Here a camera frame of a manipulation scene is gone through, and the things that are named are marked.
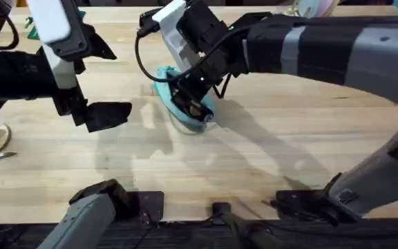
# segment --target green object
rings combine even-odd
[[[81,19],[83,19],[84,16],[86,15],[86,12],[80,10],[78,12],[78,14],[79,14],[79,17],[81,17]],[[24,28],[27,29],[32,24],[33,24],[33,17],[27,17],[26,25],[24,25]],[[33,26],[32,30],[28,33],[27,39],[39,39],[38,31],[36,30],[35,26]]]

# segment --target wood grain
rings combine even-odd
[[[127,190],[165,193],[165,220],[198,220],[214,201],[229,201],[246,218],[275,219],[261,203],[281,189],[321,188],[347,171],[398,129],[398,107],[376,96],[287,75],[249,75],[233,80],[226,100],[216,101],[216,123],[199,136],[173,128],[167,110],[141,74],[133,54],[138,16],[148,8],[87,8],[118,59],[85,60],[78,77],[91,101],[133,103],[127,124],[88,133],[70,117],[59,117],[51,100],[12,101],[0,121],[13,131],[0,160],[0,223],[56,222],[77,190],[116,178]],[[275,8],[213,8],[228,24],[245,12]],[[396,15],[393,7],[340,7],[335,15]],[[27,9],[13,10],[21,43]],[[10,29],[0,44],[11,40]],[[146,67],[173,64],[159,34],[142,42]],[[369,217],[398,217],[398,203]]]

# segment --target gray arm segment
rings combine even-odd
[[[38,249],[95,248],[116,212],[108,194],[92,194],[73,203]]]

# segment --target black mount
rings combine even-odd
[[[78,191],[68,202],[70,205],[92,194],[108,194],[115,206],[115,220],[151,223],[162,220],[164,192],[127,192],[115,179],[103,181]]]
[[[358,221],[357,218],[333,205],[328,198],[331,186],[340,175],[337,174],[324,190],[277,191],[276,199],[271,200],[269,204],[277,210],[281,219],[325,221],[333,226],[355,223]]]

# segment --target wooden table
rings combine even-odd
[[[88,133],[59,117],[52,100],[9,102],[0,121],[13,131],[0,160],[0,223],[59,221],[76,191],[110,178],[127,190],[165,193],[165,220],[199,220],[214,201],[229,201],[246,218],[275,219],[261,203],[282,189],[322,188],[348,171],[398,130],[398,107],[376,96],[288,75],[242,76],[225,100],[216,101],[217,121],[199,136],[182,135],[137,67],[133,42],[138,16],[148,8],[87,8],[118,59],[86,59],[78,77],[91,101],[133,103],[129,122]],[[271,8],[213,8],[228,24],[245,12]],[[396,15],[393,7],[340,7],[336,15]],[[28,9],[11,17],[21,33],[19,50],[35,52],[26,39]],[[0,44],[12,39],[10,29]],[[141,45],[144,64],[173,65],[160,34]],[[369,217],[398,217],[398,203]]]

